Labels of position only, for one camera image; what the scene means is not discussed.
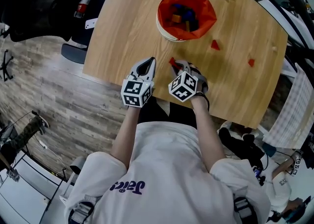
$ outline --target white plug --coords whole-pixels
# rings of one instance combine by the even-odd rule
[[[44,149],[48,149],[48,146],[46,144],[44,144],[42,141],[39,141],[39,144],[41,144],[41,146],[44,148]]]

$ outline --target white t-shirt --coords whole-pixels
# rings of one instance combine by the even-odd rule
[[[267,159],[265,154],[261,158],[262,165],[265,171],[261,172],[261,176],[265,176],[265,183],[263,189],[269,197],[271,210],[278,213],[282,213],[286,208],[289,198],[291,196],[291,188],[286,178],[286,173],[279,173],[274,179],[272,179],[273,171],[278,167],[270,157]]]
[[[66,219],[88,195],[101,197],[89,224],[234,224],[233,192],[243,187],[259,223],[265,223],[270,203],[248,160],[223,159],[208,173],[196,129],[141,123],[128,170],[107,153],[88,156],[67,201]]]

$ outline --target tripod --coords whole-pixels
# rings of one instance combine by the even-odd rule
[[[1,64],[1,68],[0,68],[0,71],[3,70],[3,80],[4,80],[5,82],[8,80],[8,79],[5,77],[5,75],[7,75],[7,77],[8,77],[9,79],[12,79],[12,78],[13,78],[13,76],[10,76],[10,75],[9,75],[9,73],[8,73],[8,71],[7,71],[7,69],[6,69],[7,65],[8,65],[8,64],[10,63],[10,61],[13,59],[13,56],[9,59],[8,62],[5,62],[5,55],[6,55],[7,52],[8,52],[8,50],[5,50],[3,62],[2,62],[2,64]]]

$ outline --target wristband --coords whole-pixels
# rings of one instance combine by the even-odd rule
[[[207,110],[209,111],[209,100],[208,98],[205,96],[205,94],[203,92],[196,92],[196,94],[194,94],[194,96],[201,96],[204,97],[206,99],[207,102]]]

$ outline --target camouflage pants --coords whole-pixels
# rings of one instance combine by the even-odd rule
[[[39,127],[41,127],[42,125],[43,124],[41,118],[39,116],[36,116],[27,124],[27,126],[25,126],[21,134],[19,134],[7,143],[18,153],[28,143],[29,139],[37,131],[39,131]]]

